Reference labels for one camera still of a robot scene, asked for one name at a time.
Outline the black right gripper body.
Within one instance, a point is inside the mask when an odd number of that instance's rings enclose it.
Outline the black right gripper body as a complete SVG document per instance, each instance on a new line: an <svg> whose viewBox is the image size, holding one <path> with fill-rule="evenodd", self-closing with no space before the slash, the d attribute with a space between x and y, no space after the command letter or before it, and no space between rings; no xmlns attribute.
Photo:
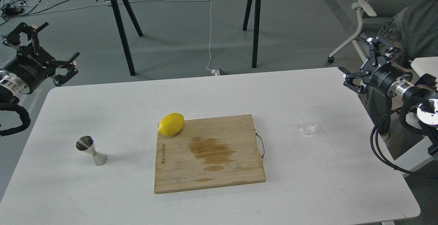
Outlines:
<svg viewBox="0 0 438 225"><path fill-rule="evenodd" d="M370 78L370 85L385 97L395 97L399 81L412 81L413 74L388 60L386 56L377 57L377 69Z"/></svg>

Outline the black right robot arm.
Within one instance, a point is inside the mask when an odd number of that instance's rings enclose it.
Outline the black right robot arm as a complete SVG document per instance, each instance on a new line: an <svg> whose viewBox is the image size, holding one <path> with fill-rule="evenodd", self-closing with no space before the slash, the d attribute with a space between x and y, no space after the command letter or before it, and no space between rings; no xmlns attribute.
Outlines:
<svg viewBox="0 0 438 225"><path fill-rule="evenodd" d="M403 105L387 111L371 131L370 144L374 155L384 164L405 174L437 179L437 175L413 172L403 169L383 155L377 133L382 123L394 113L399 116L400 124L408 131L426 136L431 140L427 153L437 159L437 90L436 78L425 74L420 81L412 84L412 73L392 62L389 57L396 46L382 36L368 38L368 59L360 71L350 72L344 67L338 69L344 73L344 86L357 94L365 94L369 86L385 97L399 96Z"/></svg>

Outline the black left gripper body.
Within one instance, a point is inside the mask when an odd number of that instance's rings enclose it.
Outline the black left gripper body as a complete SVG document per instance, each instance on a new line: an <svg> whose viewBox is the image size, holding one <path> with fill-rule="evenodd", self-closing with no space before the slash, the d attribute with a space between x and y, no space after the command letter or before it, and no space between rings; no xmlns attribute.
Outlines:
<svg viewBox="0 0 438 225"><path fill-rule="evenodd" d="M43 48L20 47L16 55L2 65L2 86L12 94L32 94L56 71L56 60Z"/></svg>

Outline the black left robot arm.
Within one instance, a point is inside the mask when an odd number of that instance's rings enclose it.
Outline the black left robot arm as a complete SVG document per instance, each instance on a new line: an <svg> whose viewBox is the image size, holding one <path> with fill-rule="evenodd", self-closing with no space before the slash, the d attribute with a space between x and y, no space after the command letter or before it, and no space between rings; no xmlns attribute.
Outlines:
<svg viewBox="0 0 438 225"><path fill-rule="evenodd" d="M62 86L78 73L75 60L79 53L60 61L40 46L38 34L47 26L47 22L39 27L20 23L3 36L2 43L14 48L16 54L1 65L0 107L1 111L16 112L22 124L2 130L1 136L22 132L31 124L29 112L19 105L18 93L33 93L47 78L52 78L55 86Z"/></svg>

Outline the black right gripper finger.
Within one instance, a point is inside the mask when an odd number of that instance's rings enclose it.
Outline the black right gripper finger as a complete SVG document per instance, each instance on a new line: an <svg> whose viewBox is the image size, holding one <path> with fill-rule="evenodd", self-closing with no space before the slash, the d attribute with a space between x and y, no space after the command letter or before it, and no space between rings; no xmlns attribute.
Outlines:
<svg viewBox="0 0 438 225"><path fill-rule="evenodd" d="M350 72L345 67L339 66L338 69L345 75L343 85L357 94L366 94L364 85L356 85L353 81L355 79L365 79L365 83L370 83L371 71Z"/></svg>
<svg viewBox="0 0 438 225"><path fill-rule="evenodd" d="M394 46L382 36L368 38L367 40L359 38L356 41L356 50L363 61L362 69L367 67L378 69L384 65L400 68L399 65L390 60L394 52L399 50L399 47Z"/></svg>

